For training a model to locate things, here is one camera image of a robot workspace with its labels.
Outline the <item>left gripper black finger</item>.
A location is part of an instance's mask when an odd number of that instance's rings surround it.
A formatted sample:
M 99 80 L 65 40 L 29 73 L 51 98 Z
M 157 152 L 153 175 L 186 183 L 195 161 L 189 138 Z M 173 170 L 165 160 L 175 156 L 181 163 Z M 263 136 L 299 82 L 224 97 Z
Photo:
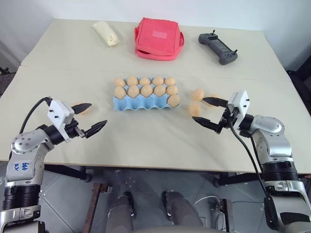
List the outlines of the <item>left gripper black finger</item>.
M 84 131 L 84 137 L 90 138 L 91 136 L 95 135 L 105 126 L 106 123 L 107 120 L 104 120 L 92 125 L 90 129 Z
M 75 114 L 80 114 L 87 110 L 90 106 L 92 106 L 91 103 L 80 103 L 72 107 Z

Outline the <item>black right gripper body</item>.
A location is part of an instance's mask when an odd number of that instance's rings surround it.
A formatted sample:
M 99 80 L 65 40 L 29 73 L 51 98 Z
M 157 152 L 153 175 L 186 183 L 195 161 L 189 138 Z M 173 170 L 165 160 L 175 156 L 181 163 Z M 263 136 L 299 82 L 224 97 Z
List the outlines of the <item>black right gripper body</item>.
M 230 112 L 228 108 L 225 108 L 215 132 L 217 134 L 220 134 L 223 128 L 226 128 L 226 129 L 230 128 L 230 123 L 232 124 L 232 126 L 234 126 L 234 124 L 236 123 L 238 119 L 237 118 L 238 113 L 239 113 L 238 108 L 234 108 L 233 112 Z

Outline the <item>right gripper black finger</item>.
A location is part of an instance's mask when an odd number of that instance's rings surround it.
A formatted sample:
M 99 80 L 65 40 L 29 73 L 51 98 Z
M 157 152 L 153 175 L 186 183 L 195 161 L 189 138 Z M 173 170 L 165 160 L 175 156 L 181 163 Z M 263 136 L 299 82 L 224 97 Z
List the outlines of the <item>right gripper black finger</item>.
M 205 128 L 211 129 L 213 131 L 217 131 L 218 129 L 218 124 L 211 122 L 209 119 L 198 116 L 193 116 L 192 119 Z
M 202 99 L 206 103 L 216 107 L 227 107 L 228 101 L 216 97 L 205 97 Z

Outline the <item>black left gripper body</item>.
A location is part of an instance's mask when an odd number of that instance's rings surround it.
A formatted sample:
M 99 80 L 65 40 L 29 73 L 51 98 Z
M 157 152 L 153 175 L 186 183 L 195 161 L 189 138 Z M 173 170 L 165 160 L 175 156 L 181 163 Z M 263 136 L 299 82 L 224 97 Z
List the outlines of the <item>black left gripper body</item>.
M 73 139 L 75 137 L 85 137 L 85 132 L 78 128 L 78 122 L 73 119 L 71 123 L 65 125 L 65 132 L 69 136 L 69 139 Z

